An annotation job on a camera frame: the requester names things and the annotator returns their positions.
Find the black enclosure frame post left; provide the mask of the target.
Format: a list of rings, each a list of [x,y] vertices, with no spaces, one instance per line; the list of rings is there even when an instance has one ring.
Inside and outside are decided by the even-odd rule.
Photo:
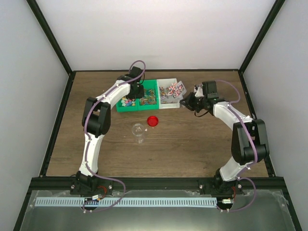
[[[34,14],[36,20],[38,21],[41,29],[43,30],[45,36],[47,37],[49,43],[51,44],[53,50],[55,51],[60,63],[62,64],[63,68],[65,69],[68,75],[73,73],[72,68],[70,67],[54,33],[52,32],[42,10],[40,9],[36,0],[26,0],[28,3],[32,13]]]

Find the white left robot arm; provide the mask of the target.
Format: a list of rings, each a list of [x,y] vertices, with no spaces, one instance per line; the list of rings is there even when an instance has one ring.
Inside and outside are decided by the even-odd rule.
[[[82,118],[85,146],[76,181],[87,194],[94,194],[98,190],[98,157],[103,138],[111,126],[111,109],[123,97],[143,97],[140,80],[144,73],[144,69],[133,66],[127,74],[118,77],[105,93],[86,100]]]

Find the black enclosure frame post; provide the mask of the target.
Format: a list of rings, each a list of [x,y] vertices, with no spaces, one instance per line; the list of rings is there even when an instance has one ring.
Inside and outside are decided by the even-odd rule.
[[[239,74],[243,74],[245,70],[247,69],[247,67],[249,66],[250,62],[252,61],[255,53],[257,52],[259,46],[261,45],[263,39],[265,38],[267,32],[269,31],[271,25],[275,21],[284,3],[285,3],[285,0],[275,0],[255,40],[253,41],[252,46],[250,47],[246,57],[244,58],[244,61],[242,62],[239,68]]]
[[[51,44],[53,50],[55,51],[60,63],[62,64],[63,68],[65,69],[68,75],[73,73],[72,68],[70,67],[54,33],[52,32],[42,10],[40,9],[36,0],[26,0],[28,3],[32,13],[34,14],[36,20],[38,21],[41,29],[43,30],[45,36],[47,37],[49,43]]]

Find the green bin with square lollipops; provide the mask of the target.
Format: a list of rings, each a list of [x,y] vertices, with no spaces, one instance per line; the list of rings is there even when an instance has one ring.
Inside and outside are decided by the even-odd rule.
[[[143,82],[144,96],[137,100],[139,111],[158,110],[159,109],[159,92],[157,80],[145,80]]]

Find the black enclosure frame post right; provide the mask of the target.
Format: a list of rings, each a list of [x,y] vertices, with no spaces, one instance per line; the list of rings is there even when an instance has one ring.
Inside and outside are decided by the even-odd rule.
[[[259,46],[261,45],[263,39],[265,38],[267,32],[269,31],[271,25],[275,21],[284,3],[285,3],[285,0],[275,0],[255,40],[253,41],[252,46],[250,47],[246,57],[244,58],[244,61],[242,62],[239,68],[239,74],[243,74],[245,70],[247,69],[247,67],[249,66],[250,62],[252,61],[255,53],[257,52]]]

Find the green bin with star candies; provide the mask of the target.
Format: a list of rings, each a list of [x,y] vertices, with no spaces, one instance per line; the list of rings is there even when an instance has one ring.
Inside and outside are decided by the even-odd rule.
[[[117,112],[134,112],[138,110],[135,99],[122,97],[116,104]]]

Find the clear plastic dome lid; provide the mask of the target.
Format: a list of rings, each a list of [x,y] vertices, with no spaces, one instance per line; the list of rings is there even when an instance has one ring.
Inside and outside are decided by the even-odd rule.
[[[132,134],[136,137],[140,137],[143,136],[145,132],[145,128],[143,126],[143,124],[141,123],[136,123],[133,125],[132,127]]]

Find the red round lid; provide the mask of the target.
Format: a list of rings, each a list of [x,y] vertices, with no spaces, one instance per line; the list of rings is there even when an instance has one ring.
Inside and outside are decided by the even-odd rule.
[[[156,127],[158,125],[158,123],[159,123],[159,120],[156,116],[149,116],[147,118],[147,124],[150,127]]]

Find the clear plastic jar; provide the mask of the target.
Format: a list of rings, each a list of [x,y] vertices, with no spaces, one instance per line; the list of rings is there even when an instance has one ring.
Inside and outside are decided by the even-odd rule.
[[[136,142],[137,142],[138,144],[141,144],[141,143],[144,142],[145,137],[144,137],[143,135],[141,135],[141,136],[136,136],[136,137],[135,137],[135,140],[136,140]]]

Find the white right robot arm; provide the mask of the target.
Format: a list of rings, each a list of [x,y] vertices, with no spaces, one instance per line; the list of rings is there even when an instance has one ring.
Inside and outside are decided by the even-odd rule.
[[[270,153],[265,122],[244,115],[233,107],[235,101],[227,101],[218,94],[216,81],[195,85],[193,92],[180,101],[195,114],[202,110],[220,119],[232,131],[231,158],[214,176],[216,192],[226,193],[240,175]]]

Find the white bin with swirl lollipops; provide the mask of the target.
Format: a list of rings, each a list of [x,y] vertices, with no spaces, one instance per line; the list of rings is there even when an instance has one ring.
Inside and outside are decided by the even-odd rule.
[[[180,107],[179,100],[172,95],[168,95],[169,87],[175,86],[176,78],[158,79],[156,81],[159,92],[159,109],[176,109]]]

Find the lilac slotted plastic scoop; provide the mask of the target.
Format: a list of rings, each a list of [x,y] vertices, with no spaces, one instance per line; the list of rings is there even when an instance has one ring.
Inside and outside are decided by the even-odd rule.
[[[171,98],[176,101],[181,101],[186,92],[187,90],[182,81],[171,84],[167,88],[167,96],[171,96]]]

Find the black front mounting rail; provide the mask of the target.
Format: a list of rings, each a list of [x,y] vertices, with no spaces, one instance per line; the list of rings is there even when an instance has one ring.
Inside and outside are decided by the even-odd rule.
[[[200,194],[212,196],[229,195],[232,187],[236,188],[236,192],[242,190],[252,190],[253,186],[247,180],[241,180],[235,183],[225,183],[217,189],[212,178],[119,178],[126,186],[126,192],[129,191],[154,191],[154,190],[184,190],[197,191]],[[90,196],[102,189],[99,186],[104,186],[107,189],[107,194],[113,192],[123,192],[123,186],[119,182],[111,180],[97,180],[94,187],[81,184],[73,177],[38,177],[31,180],[28,192],[33,190],[69,190],[72,195]]]

